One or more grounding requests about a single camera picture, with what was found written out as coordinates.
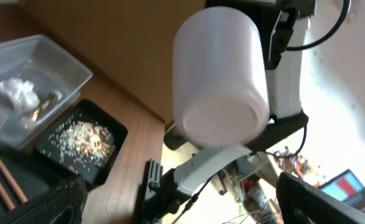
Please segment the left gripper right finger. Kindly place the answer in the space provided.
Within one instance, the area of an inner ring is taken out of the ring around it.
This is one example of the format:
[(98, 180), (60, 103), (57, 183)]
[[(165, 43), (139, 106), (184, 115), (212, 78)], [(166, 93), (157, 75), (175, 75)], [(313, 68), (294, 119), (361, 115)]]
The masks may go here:
[(280, 173), (276, 196), (285, 224), (365, 224), (365, 213), (288, 172)]

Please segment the food scraps and rice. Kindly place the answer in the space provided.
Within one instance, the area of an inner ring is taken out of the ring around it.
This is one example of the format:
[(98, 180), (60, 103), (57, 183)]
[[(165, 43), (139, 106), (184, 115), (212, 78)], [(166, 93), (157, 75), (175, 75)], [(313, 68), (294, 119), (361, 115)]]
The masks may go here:
[(55, 160), (66, 166), (81, 164), (87, 168), (91, 163), (102, 168), (115, 149), (108, 142), (110, 137), (109, 129), (97, 123), (66, 121), (45, 138), (39, 152), (47, 157), (57, 156)]

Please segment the gold snack wrapper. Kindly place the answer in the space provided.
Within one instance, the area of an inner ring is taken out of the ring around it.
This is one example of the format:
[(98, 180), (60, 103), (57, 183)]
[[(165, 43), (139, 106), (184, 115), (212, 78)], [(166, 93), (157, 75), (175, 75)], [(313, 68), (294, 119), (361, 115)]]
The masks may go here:
[(52, 106), (56, 105), (57, 102), (62, 98), (63, 94), (61, 91), (54, 90), (49, 93), (47, 99), (41, 103), (36, 110), (31, 112), (27, 117), (28, 120), (36, 121), (38, 117), (44, 113), (44, 111), (50, 109)]

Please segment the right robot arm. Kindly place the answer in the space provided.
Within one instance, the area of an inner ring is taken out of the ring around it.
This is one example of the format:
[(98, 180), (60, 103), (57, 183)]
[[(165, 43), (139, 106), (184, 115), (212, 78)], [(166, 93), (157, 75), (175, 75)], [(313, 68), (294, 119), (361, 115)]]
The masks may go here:
[(211, 178), (303, 128), (299, 1), (207, 1), (178, 29), (172, 50), (174, 129), (200, 150), (164, 171), (147, 163), (139, 223), (185, 213)]

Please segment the pink cup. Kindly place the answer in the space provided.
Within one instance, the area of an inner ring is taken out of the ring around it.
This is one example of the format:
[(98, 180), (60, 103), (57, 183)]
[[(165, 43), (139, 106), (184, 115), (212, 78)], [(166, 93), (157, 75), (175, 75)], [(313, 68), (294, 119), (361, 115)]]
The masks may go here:
[(216, 6), (179, 28), (172, 52), (173, 119), (202, 146), (254, 140), (267, 125), (269, 98), (259, 31), (243, 12)]

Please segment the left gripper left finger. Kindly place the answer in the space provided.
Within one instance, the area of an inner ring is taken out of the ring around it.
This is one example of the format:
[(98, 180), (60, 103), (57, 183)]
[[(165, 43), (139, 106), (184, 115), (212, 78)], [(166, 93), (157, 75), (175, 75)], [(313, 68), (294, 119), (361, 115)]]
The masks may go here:
[(12, 210), (0, 197), (0, 224), (81, 223), (87, 196), (85, 181), (77, 174)]

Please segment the white tissue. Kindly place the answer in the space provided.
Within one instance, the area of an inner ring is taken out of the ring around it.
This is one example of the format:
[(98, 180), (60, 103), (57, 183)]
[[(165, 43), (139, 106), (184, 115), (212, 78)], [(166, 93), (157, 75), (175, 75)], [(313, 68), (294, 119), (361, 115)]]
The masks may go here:
[(29, 80), (12, 77), (0, 82), (0, 94), (7, 97), (18, 113), (27, 113), (40, 105), (40, 98), (34, 91), (35, 84)]

